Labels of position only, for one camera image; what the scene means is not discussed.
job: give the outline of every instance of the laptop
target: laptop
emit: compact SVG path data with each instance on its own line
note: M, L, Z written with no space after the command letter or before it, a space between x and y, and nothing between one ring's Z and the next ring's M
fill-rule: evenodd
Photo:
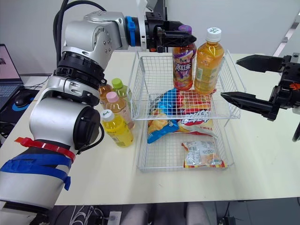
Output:
M0 44L0 109L18 91L23 82L4 44Z

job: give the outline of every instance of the chip bag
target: chip bag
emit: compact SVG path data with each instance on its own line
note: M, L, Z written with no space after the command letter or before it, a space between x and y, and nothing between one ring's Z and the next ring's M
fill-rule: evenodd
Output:
M151 105L157 108L151 109L150 115L167 116L176 114L176 93L176 89L171 89L161 96L160 99L155 99L155 102L151 102ZM147 143L150 144L176 130L178 130L176 120L149 120Z
M176 132L217 137L212 119L205 118L210 114L211 100L212 95L199 95L195 90L178 91L177 114L189 115L189 119L179 120L177 123L179 129Z
M185 152L184 168L227 167L220 158L215 140L183 142Z

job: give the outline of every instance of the plastic bottle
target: plastic bottle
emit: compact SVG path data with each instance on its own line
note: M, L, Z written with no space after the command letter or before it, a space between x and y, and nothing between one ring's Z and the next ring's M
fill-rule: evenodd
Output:
M106 94L106 98L108 101L108 103L106 104L106 108L110 109L113 113L122 116L129 129L133 128L135 123L131 119L127 102L122 98L119 98L117 93L114 91L108 92Z
M123 117L105 109L101 112L101 118L104 130L118 146L127 147L132 144L134 138Z
M100 86L98 91L100 92L100 101L99 103L102 105L103 109L106 109L106 104L107 104L107 99L106 99L106 94L108 92L111 92L113 88L111 85L107 84L106 86Z
M194 87L201 95L213 92L217 80L224 50L219 44L221 29L211 27L207 29L207 42L197 50L197 68Z
M119 98L124 99L127 102L127 105L130 109L130 101L129 99L131 98L131 91L129 90L128 95L127 96L127 86L124 85L122 83L122 80L119 78L114 78L112 80L112 86L113 86L113 91L115 91L117 93L117 95L119 96Z
M178 30L192 34L192 28L181 25ZM173 48L173 83L178 90L188 90L193 86L193 59L196 55L194 43Z

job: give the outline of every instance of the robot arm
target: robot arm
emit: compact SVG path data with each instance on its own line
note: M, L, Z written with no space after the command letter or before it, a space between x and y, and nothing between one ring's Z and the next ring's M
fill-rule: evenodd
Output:
M278 86L275 86L269 101L257 99L255 95L243 92L226 92L221 96L229 103L240 109L261 114L268 120L274 121L279 109L292 108L293 113L300 114L300 63L297 63L299 53L283 58L250 55L238 60L236 63L244 68L256 72L282 73ZM300 124L292 138L294 142L300 140Z
M75 156L102 141L100 115L93 107L99 103L98 88L106 84L104 70L114 50L145 45L162 52L164 47L196 41L178 31L180 22L164 21L153 12L146 18L140 24L136 17L96 11L67 25L57 69L30 116L34 140L18 138L16 142L28 149L0 168L1 224L16 224L17 215L26 221L27 215L50 210L62 188L69 188ZM101 137L91 145L99 127Z

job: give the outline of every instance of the wire shelf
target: wire shelf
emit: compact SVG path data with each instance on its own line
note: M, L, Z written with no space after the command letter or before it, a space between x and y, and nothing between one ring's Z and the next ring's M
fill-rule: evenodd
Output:
M196 63L193 63L193 76L195 77ZM238 119L240 109L228 103L220 95L221 92L243 91L245 86L240 79L235 64L227 51L221 63L218 74L216 92L212 95L201 96L192 87L189 91L181 92L189 95L186 108L192 107L200 101L210 102L210 111L207 114L185 114L178 111L179 106L173 102L169 115L154 115L161 97L174 88L173 86L173 59L171 53L137 52L132 66L128 90L132 91L130 99L131 115L134 120L161 120L161 119Z
M226 164L225 168L198 167L194 169L226 169L233 165L233 156L225 132L228 120L214 120L214 129L218 138L208 135L167 134L157 141L147 144L148 121L144 122L143 135L137 145L137 166L143 172L190 170L184 168L185 160L183 142L212 141L217 146L220 158Z

